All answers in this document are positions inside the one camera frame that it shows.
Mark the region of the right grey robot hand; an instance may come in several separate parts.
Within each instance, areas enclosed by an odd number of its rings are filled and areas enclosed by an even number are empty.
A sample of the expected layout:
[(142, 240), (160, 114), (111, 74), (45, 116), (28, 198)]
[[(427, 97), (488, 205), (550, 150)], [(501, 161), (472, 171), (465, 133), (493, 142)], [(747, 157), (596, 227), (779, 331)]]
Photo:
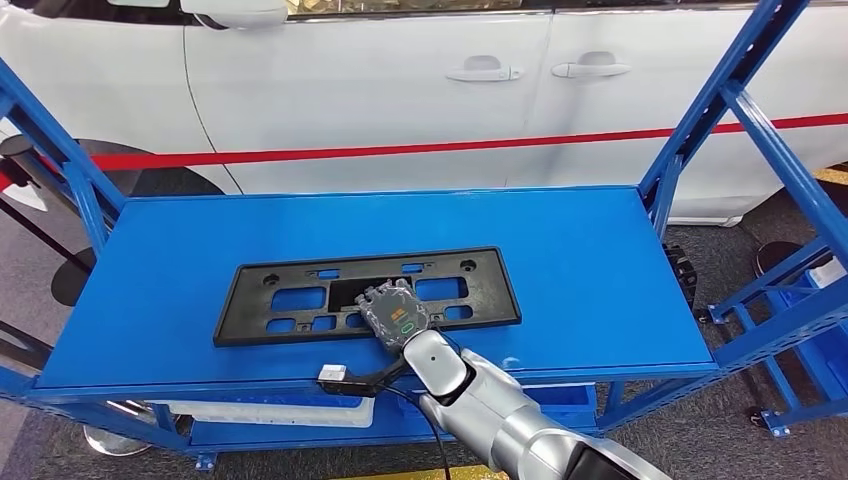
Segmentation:
[(355, 297), (360, 315), (392, 357), (425, 331), (436, 331), (430, 313), (405, 278), (389, 279)]

